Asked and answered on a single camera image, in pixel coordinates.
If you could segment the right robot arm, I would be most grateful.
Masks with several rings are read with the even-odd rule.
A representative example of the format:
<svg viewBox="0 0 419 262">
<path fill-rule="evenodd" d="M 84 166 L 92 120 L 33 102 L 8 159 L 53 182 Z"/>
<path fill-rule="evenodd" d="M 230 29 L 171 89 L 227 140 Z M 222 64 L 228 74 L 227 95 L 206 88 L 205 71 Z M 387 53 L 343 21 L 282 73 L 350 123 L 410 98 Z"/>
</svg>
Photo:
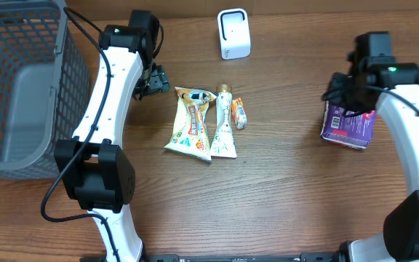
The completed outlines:
<svg viewBox="0 0 419 262">
<path fill-rule="evenodd" d="M 367 147 L 377 116 L 394 140 L 407 197 L 383 222 L 381 233 L 344 242 L 330 261 L 419 261 L 419 66 L 398 63 L 387 31 L 354 39 L 347 74 L 334 73 L 327 91 L 321 137 Z"/>
</svg>

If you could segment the small orange candy pack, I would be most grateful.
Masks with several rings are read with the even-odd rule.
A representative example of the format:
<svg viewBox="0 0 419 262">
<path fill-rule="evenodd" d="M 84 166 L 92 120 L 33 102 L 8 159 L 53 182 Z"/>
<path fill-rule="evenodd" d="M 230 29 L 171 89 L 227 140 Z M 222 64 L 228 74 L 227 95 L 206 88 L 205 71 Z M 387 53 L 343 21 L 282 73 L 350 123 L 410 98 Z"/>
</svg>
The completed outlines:
<svg viewBox="0 0 419 262">
<path fill-rule="evenodd" d="M 236 128 L 238 130 L 245 129 L 247 127 L 247 114 L 244 109 L 243 100 L 241 98 L 232 100 L 231 113 Z"/>
</svg>

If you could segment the red purple tissue pack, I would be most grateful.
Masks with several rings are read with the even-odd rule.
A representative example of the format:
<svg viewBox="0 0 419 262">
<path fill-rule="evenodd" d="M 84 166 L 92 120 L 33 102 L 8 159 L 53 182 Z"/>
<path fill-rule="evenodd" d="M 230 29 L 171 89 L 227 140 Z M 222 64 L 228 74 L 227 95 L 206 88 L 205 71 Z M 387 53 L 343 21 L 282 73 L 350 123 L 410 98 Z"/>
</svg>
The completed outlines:
<svg viewBox="0 0 419 262">
<path fill-rule="evenodd" d="M 344 116 L 345 111 L 344 108 L 326 102 L 321 138 L 350 148 L 366 149 L 372 140 L 376 112 L 348 117 L 354 113 L 348 111 Z"/>
</svg>

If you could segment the cream snack bag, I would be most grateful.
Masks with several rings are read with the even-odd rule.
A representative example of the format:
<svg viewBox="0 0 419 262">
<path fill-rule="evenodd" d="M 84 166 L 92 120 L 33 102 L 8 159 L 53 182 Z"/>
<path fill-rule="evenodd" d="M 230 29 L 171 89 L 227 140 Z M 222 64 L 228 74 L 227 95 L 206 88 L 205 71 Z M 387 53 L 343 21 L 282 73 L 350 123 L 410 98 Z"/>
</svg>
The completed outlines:
<svg viewBox="0 0 419 262">
<path fill-rule="evenodd" d="M 217 95 L 209 90 L 190 87 L 176 86 L 175 91 L 177 111 L 172 137 L 164 148 L 211 162 L 210 142 L 204 120 L 210 103 Z"/>
</svg>

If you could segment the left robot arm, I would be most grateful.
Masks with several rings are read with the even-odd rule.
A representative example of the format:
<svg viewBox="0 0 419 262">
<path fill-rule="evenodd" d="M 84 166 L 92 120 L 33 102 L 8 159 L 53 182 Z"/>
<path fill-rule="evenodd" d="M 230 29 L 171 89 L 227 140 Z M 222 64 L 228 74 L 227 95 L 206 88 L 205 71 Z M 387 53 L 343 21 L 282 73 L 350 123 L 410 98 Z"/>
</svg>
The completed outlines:
<svg viewBox="0 0 419 262">
<path fill-rule="evenodd" d="M 123 130 L 132 100 L 169 90 L 162 66 L 155 64 L 164 29 L 150 11 L 132 11 L 128 25 L 107 25 L 92 43 L 100 53 L 99 70 L 87 110 L 71 139 L 58 140 L 54 157 L 70 199 L 92 218 L 106 254 L 102 261 L 146 261 L 130 202 L 135 170 L 123 152 Z"/>
</svg>

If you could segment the white cream tube gold cap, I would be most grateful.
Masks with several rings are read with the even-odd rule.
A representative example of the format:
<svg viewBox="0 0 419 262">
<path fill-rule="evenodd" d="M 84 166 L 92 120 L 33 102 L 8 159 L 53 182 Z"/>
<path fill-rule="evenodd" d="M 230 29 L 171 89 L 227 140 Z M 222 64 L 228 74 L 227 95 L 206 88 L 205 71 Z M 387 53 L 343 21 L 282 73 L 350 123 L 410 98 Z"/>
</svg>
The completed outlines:
<svg viewBox="0 0 419 262">
<path fill-rule="evenodd" d="M 232 87 L 220 84 L 216 88 L 216 131 L 210 147 L 211 156 L 237 158 L 231 128 Z"/>
</svg>

